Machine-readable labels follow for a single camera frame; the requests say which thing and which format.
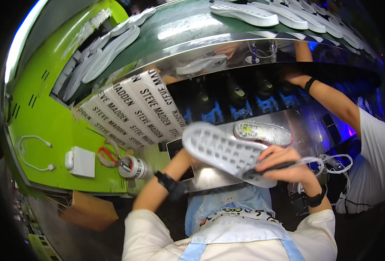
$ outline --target tape roll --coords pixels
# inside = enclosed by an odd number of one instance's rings
[[[142,159],[137,159],[132,155],[124,155],[122,156],[122,160],[127,163],[132,163],[130,172],[124,170],[121,166],[118,167],[118,173],[122,177],[148,180],[152,176],[151,168]]]

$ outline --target screen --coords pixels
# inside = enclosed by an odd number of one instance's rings
[[[325,125],[326,130],[329,133],[329,136],[331,137],[334,145],[337,145],[341,142],[342,138],[339,134],[338,128],[335,125],[335,122],[333,121],[331,115],[327,113],[324,117],[322,117],[323,125]]]

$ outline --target wristband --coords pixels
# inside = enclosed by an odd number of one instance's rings
[[[310,78],[310,80],[308,82],[306,82],[306,85],[304,86],[304,92],[309,94],[309,91],[310,91],[310,87],[312,86],[313,82],[316,81],[317,79],[315,79],[314,77]]]
[[[178,201],[188,191],[188,187],[184,182],[176,182],[170,176],[162,174],[160,171],[155,173],[158,178],[159,184],[161,184],[169,192],[170,201]]]
[[[303,193],[303,197],[310,207],[317,207],[322,203],[322,200],[326,194],[326,186],[323,185],[321,187],[322,187],[322,193],[315,195],[314,197],[308,197],[305,193]]]

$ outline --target cardboard box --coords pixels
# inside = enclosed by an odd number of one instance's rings
[[[96,231],[104,231],[118,219],[111,202],[79,191],[73,191],[71,206],[60,206],[58,213],[63,220]]]

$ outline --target white t-shirt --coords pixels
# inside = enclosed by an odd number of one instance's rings
[[[123,261],[178,260],[191,238],[174,242],[159,217],[138,209],[125,220]],[[324,210],[306,217],[294,232],[288,232],[307,261],[335,261],[338,249],[334,238],[335,215]],[[207,245],[200,260],[289,260],[280,240]]]
[[[349,171],[350,190],[347,199],[373,206],[385,200],[385,122],[359,108],[361,153]],[[346,202],[350,214],[370,208]],[[345,201],[336,205],[336,212],[345,213]]]

